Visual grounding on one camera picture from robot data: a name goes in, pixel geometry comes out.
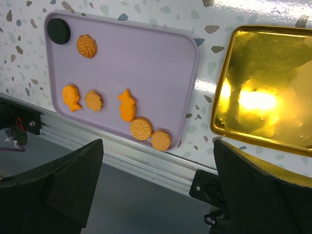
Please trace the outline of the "black sandwich cookie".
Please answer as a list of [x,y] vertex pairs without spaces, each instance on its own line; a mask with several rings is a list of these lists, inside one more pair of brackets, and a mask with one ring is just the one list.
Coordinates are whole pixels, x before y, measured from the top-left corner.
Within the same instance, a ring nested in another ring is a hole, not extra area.
[[51,19],[47,23],[47,33],[55,44],[66,44],[71,37],[68,23],[63,19]]

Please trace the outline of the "orange dotted round cookie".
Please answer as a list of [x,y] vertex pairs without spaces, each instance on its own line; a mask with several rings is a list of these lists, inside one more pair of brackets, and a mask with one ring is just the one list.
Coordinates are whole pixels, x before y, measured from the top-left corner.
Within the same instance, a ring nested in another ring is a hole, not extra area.
[[137,117],[130,124],[130,132],[137,140],[147,140],[153,133],[150,121],[145,117]]

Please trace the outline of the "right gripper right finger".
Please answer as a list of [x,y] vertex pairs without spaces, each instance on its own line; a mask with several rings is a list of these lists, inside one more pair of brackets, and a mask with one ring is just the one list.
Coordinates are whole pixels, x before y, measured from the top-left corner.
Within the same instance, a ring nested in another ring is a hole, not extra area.
[[231,234],[310,234],[312,179],[250,155],[223,140],[214,158]]

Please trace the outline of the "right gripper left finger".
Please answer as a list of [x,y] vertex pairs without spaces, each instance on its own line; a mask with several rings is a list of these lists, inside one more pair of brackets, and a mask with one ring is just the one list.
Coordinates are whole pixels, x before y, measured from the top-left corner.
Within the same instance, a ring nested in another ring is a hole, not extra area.
[[86,227],[103,160],[103,142],[0,181],[2,234],[79,234]]

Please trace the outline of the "orange swirl cookie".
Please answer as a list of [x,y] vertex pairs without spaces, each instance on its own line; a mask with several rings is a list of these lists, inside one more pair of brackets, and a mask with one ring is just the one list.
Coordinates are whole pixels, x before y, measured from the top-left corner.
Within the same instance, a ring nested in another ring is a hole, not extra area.
[[76,43],[78,53],[85,58],[93,58],[97,53],[96,41],[89,34],[81,35]]

